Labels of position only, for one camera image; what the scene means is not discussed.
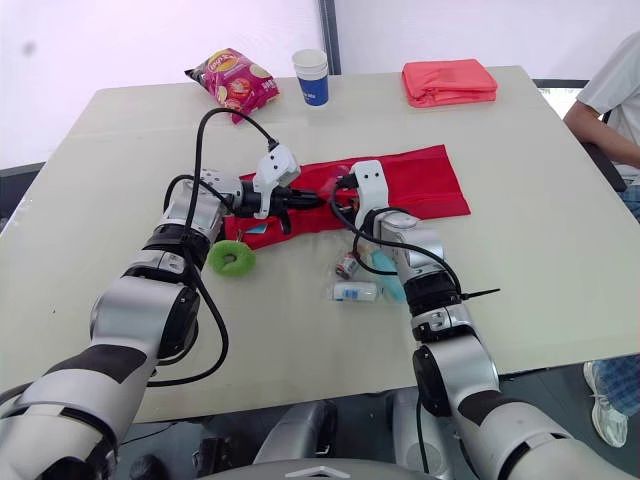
paper cup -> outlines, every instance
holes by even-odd
[[[318,107],[329,100],[329,66],[322,50],[306,49],[293,54],[293,67],[300,82],[304,101]]]

person's arm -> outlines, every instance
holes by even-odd
[[[589,105],[576,101],[564,122],[581,142],[595,143],[612,160],[640,168],[640,147],[602,123],[599,116]]]

person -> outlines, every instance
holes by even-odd
[[[609,111],[605,124],[599,117]],[[640,222],[640,31],[622,42],[578,94],[564,121],[578,140],[596,144],[615,162],[627,184],[619,195]],[[622,447],[628,417],[640,410],[640,356],[587,362],[583,373],[595,399],[596,431],[609,445]]]

white table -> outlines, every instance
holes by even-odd
[[[445,144],[472,214],[429,222],[463,288],[501,287],[468,307],[500,372],[638,351],[640,227],[518,67],[491,69],[495,103],[413,109],[399,74],[330,79],[308,109],[293,78],[255,118],[301,163]],[[102,90],[44,167],[0,237],[0,388],[85,348],[95,299],[159,219],[167,182],[193,168],[213,100],[195,83]],[[224,116],[208,126],[205,166],[255,169],[264,140]],[[337,252],[324,233],[262,249],[248,277],[203,277],[227,322],[223,369],[151,389],[137,421],[191,417],[414,384],[403,305],[324,297]],[[177,378],[208,367],[201,336]]]

jeans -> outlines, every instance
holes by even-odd
[[[618,195],[640,222],[640,185],[628,185]],[[640,411],[640,355],[598,360],[593,373],[598,393],[605,395],[616,410],[628,417]]]

